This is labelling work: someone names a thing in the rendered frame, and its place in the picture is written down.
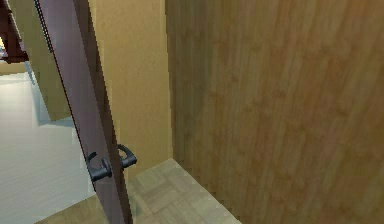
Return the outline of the dark brown wooden furniture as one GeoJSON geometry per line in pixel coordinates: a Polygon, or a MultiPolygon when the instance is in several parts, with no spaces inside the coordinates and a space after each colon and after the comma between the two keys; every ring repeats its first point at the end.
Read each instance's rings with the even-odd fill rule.
{"type": "Polygon", "coordinates": [[[21,49],[21,38],[13,22],[12,11],[5,0],[0,0],[0,37],[6,51],[5,62],[11,64],[29,60],[28,54],[21,49]]]}

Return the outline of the dark brown room door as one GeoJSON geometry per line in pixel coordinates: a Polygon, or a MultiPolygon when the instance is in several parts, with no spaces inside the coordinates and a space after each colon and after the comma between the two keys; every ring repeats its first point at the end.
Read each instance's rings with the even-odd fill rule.
{"type": "Polygon", "coordinates": [[[133,224],[121,159],[88,0],[35,0],[86,161],[110,178],[92,182],[110,224],[133,224]]]}

